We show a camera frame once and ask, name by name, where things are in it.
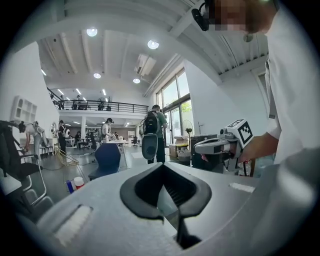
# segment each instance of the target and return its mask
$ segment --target large window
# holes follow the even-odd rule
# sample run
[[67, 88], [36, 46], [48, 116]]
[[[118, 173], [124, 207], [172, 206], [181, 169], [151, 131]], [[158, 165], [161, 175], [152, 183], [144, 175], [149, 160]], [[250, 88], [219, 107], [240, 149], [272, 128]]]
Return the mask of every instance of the large window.
[[194, 131], [194, 118], [187, 76], [184, 70], [174, 77], [156, 94], [156, 103], [163, 109], [168, 122], [165, 129], [165, 144], [175, 143], [175, 136], [188, 138], [186, 128]]

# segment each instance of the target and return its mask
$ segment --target jeans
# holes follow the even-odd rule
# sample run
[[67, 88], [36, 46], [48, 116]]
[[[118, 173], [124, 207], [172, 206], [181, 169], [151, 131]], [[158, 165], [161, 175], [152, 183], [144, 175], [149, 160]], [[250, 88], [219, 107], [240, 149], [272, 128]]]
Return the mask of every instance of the jeans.
[[[148, 164], [152, 164], [154, 160], [155, 160], [154, 158], [148, 160]], [[164, 163], [166, 161], [164, 138], [158, 138], [158, 149], [156, 151], [156, 161], [158, 163]]]

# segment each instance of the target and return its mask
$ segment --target backpack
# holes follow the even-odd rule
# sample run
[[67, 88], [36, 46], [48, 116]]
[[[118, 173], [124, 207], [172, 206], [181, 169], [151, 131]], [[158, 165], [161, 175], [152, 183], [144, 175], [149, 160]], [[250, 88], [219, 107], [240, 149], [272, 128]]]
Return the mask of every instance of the backpack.
[[143, 123], [144, 134], [156, 134], [160, 129], [161, 126], [158, 114], [156, 112], [149, 111]]

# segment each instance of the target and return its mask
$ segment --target floor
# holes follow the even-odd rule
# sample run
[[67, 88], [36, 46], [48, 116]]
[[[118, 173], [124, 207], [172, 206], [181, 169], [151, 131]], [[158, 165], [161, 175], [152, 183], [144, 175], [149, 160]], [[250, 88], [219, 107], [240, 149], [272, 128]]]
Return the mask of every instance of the floor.
[[[142, 156], [141, 147], [127, 147], [125, 146], [126, 162], [124, 155], [121, 154], [120, 159], [120, 172], [135, 168], [142, 165], [147, 165], [147, 160]], [[73, 180], [75, 177], [82, 177], [84, 183], [89, 182], [88, 175], [93, 172], [97, 167], [97, 163], [92, 163], [95, 159], [92, 149], [84, 148], [66, 148], [68, 155], [72, 156], [79, 161], [79, 166], [64, 166], [57, 155], [42, 156], [41, 166], [43, 167], [42, 175], [44, 183], [46, 185], [47, 193], [46, 197], [34, 207], [33, 221], [37, 221], [40, 216], [46, 212], [53, 204], [61, 201], [68, 195], [70, 195], [67, 185], [67, 180]], [[166, 162], [175, 162], [176, 158], [169, 156], [169, 149], [165, 149]], [[41, 182], [40, 174], [34, 173], [31, 175], [32, 189], [26, 192], [26, 197], [30, 202], [33, 202], [38, 195], [41, 195], [44, 191], [43, 184]], [[22, 183], [23, 187], [27, 187], [29, 181]]]

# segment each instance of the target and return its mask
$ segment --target white t-shirt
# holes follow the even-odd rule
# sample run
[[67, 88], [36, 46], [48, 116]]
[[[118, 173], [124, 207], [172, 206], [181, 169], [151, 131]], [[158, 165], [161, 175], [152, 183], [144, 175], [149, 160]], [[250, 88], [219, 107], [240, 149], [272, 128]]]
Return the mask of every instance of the white t-shirt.
[[320, 147], [320, 70], [309, 37], [283, 6], [266, 36], [265, 78], [276, 107], [267, 132], [279, 139], [274, 161], [278, 164], [302, 149]]

